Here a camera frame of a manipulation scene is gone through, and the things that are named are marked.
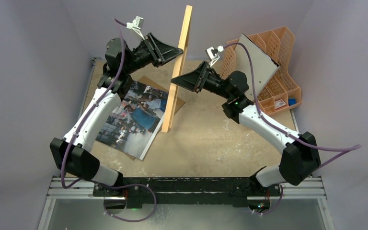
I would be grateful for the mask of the light wooden picture frame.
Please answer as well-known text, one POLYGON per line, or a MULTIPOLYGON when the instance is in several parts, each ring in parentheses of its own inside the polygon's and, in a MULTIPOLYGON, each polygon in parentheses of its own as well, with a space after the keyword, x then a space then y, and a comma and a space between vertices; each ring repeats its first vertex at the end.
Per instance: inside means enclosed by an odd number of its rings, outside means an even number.
MULTIPOLYGON (((179 39, 178 47, 181 48, 184 53, 180 55, 174 64, 172 71, 172 78, 178 77, 183 72, 183 66, 186 60, 186 54, 188 51, 188 42, 189 42, 189 33, 191 27, 191 19, 192 19, 192 5, 186 5, 186 9, 184 12, 184 19, 182 23, 182 29, 179 39)), ((169 87, 168 100, 166 105, 166 111, 164 113, 164 120, 161 127, 161 132, 167 133, 172 127, 173 118, 175 114, 176 104, 178 101, 178 86, 171 83, 169 87)))

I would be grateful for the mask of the printed street photo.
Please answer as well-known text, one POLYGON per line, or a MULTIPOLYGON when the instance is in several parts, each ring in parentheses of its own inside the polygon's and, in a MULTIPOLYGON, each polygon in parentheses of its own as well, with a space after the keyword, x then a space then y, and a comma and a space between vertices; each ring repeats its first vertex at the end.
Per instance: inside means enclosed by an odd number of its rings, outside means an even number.
POLYGON ((168 93, 134 81, 96 137, 113 149, 143 160, 164 117, 168 93))

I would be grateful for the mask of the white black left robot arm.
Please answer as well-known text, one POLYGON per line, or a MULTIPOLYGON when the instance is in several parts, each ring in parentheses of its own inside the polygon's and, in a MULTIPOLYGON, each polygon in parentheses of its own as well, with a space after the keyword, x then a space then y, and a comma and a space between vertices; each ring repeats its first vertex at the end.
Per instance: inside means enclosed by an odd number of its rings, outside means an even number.
POLYGON ((144 36, 136 48, 130 49, 122 37, 106 45, 103 75, 97 84, 93 99, 71 130, 62 138, 50 142, 55 164, 60 169, 63 188, 67 173, 78 180, 94 181, 105 185, 112 196, 123 192, 123 174, 103 164, 91 154, 93 144, 110 112, 119 106, 133 84, 131 73, 152 64, 160 67, 183 54, 181 48, 168 45, 152 33, 144 36))

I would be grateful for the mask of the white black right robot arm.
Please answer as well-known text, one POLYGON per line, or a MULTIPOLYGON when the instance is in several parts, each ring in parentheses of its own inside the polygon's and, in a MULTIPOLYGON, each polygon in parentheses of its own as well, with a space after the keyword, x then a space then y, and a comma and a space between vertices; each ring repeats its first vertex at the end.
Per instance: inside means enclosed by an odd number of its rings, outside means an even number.
POLYGON ((261 195, 274 184, 297 186, 319 168, 321 161, 315 136, 289 129, 259 112, 258 105, 245 95, 249 89, 245 73, 236 70, 223 79, 203 61, 195 70, 171 82, 192 92, 205 89, 225 98, 222 108, 229 119, 250 128, 281 153, 278 165, 263 167, 252 175, 250 189, 254 194, 261 195))

